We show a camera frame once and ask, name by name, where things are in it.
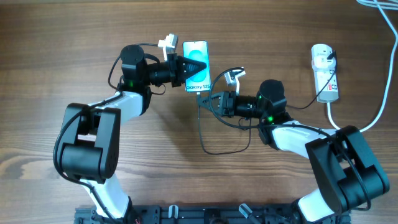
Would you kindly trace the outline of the blue screen smartphone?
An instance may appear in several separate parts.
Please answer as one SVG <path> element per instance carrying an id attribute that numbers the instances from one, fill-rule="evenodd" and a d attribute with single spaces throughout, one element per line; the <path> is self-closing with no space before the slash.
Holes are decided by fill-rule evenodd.
<path id="1" fill-rule="evenodd" d="M 190 77 L 186 82 L 186 92 L 209 91 L 211 84 L 208 42 L 205 40 L 186 41 L 183 43 L 183 56 L 206 63 L 206 68 Z"/>

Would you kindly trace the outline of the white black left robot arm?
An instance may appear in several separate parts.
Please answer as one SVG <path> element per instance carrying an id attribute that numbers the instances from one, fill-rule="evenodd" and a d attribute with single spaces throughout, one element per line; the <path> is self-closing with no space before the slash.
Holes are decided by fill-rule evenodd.
<path id="1" fill-rule="evenodd" d="M 208 56 L 175 53 L 174 44 L 158 44 L 164 62 L 144 52 L 143 44 L 127 45 L 116 58 L 122 76 L 114 96 L 92 104 L 70 103 L 53 149 L 53 165 L 63 179 L 82 186 L 95 203 L 77 223 L 141 223 L 142 216 L 116 176 L 121 126 L 143 115 L 154 92 L 151 86 L 181 86 L 209 69 Z"/>

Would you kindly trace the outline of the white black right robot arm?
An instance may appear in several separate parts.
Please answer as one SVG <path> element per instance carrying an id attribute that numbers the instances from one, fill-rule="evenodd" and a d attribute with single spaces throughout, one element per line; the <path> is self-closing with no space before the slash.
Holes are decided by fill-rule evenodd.
<path id="1" fill-rule="evenodd" d="M 257 129 L 263 144 L 310 161 L 317 189 L 291 204 L 266 205 L 264 223 L 346 223 L 350 211 L 369 210 L 372 200 L 390 189 L 385 171 L 358 128 L 322 129 L 292 119 L 278 80 L 262 82 L 256 96 L 239 95 L 237 90 L 198 95 L 197 105 L 222 123 L 226 117 L 258 119 L 258 124 L 235 128 Z"/>

